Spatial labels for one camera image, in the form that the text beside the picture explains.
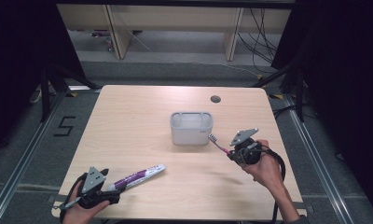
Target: wooden tabletop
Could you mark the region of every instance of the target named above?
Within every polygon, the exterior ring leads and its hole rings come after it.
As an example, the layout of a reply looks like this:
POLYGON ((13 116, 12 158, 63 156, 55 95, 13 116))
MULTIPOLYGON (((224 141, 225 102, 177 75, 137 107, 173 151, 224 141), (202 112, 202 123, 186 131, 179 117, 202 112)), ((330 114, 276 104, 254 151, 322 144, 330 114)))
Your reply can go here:
MULTIPOLYGON (((127 189, 119 203, 96 217, 270 220, 274 205, 270 193, 214 144, 178 146, 172 142, 170 116, 179 111, 210 112, 212 133, 228 149, 233 149, 228 144, 237 131, 258 128, 253 138, 267 139, 283 158, 287 167, 284 184, 294 202, 302 202, 267 95, 255 88, 103 87, 59 194, 67 195, 91 166, 109 169, 103 186, 106 191, 127 175, 164 164, 164 172, 127 189), (214 95, 221 98, 220 103, 211 101, 214 95)), ((59 210, 52 214, 58 217, 59 210)))

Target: human arm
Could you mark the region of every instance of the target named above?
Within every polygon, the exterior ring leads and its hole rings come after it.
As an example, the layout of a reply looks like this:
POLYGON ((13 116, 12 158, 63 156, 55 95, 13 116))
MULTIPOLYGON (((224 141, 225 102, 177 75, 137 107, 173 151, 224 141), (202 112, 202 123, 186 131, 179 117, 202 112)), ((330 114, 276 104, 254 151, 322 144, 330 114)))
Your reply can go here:
MULTIPOLYGON (((82 184, 82 181, 79 181, 76 184, 76 187, 74 188, 71 196, 70 196, 70 202, 74 200, 78 194, 79 186, 82 184)), ((105 209, 106 206, 109 205, 109 201, 104 201, 96 206, 92 207, 91 209, 85 209, 81 206, 79 206, 78 203, 74 204, 71 208, 67 210, 67 212, 64 215, 63 224, 89 224, 90 221, 93 219, 96 214, 101 212, 105 209)))
MULTIPOLYGON (((257 140, 257 142, 263 146, 263 149, 269 148, 268 141, 257 140)), ((258 163, 247 165, 242 169, 247 174, 252 175, 254 181, 257 181, 269 190, 279 206, 285 223, 292 223, 299 220, 300 215, 292 202, 287 188, 283 184, 280 166, 276 159, 267 153, 262 153, 258 163)))

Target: toothpaste tube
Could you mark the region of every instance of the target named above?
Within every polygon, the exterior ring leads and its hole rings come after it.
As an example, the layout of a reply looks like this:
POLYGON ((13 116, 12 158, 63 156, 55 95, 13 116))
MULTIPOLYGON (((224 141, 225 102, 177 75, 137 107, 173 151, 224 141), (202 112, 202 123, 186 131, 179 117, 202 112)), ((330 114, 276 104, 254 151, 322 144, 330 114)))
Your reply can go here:
POLYGON ((149 177, 152 177, 153 175, 156 175, 160 172, 162 172, 166 167, 163 164, 150 167, 146 170, 139 171, 135 174, 129 175, 123 179, 120 179, 119 181, 115 182, 114 184, 111 184, 108 186, 108 190, 116 190, 120 187, 127 184, 126 189, 137 185, 145 180, 147 180, 149 177))

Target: toothbrush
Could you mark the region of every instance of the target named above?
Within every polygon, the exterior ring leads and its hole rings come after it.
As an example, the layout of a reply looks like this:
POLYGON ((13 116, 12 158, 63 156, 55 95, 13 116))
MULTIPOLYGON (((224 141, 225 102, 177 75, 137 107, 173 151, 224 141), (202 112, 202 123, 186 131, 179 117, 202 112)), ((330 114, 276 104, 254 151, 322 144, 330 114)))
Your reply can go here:
POLYGON ((222 151, 224 151, 224 152, 227 153, 227 154, 230 154, 229 150, 227 150, 227 149, 224 148, 224 147, 219 146, 219 145, 216 143, 216 137, 215 137, 212 133, 210 133, 210 135, 209 135, 209 139, 210 139, 210 141, 212 141, 212 143, 214 143, 214 144, 215 144, 219 149, 221 149, 222 151))

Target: white container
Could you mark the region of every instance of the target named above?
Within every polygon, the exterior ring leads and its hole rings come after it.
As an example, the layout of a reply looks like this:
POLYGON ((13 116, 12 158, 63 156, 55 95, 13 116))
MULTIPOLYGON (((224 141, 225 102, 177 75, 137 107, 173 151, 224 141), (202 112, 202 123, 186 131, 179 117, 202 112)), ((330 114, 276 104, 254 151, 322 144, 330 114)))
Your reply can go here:
POLYGON ((213 116, 208 112, 174 112, 170 116, 173 143, 176 145, 206 145, 213 128, 213 116))

